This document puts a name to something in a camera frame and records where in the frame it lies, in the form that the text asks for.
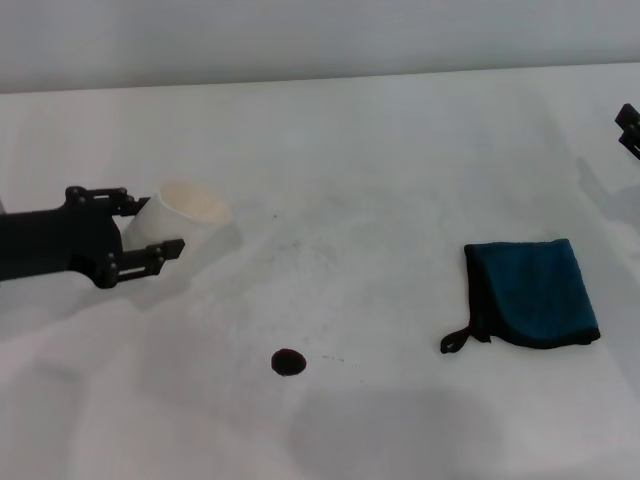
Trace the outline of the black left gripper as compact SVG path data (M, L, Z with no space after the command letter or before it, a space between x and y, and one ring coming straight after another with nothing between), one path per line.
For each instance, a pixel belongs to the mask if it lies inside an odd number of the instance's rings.
M123 251L114 216L133 217L150 200L124 187L70 186L63 206L1 216L1 279L76 272L100 289L161 273L180 257L182 239Z

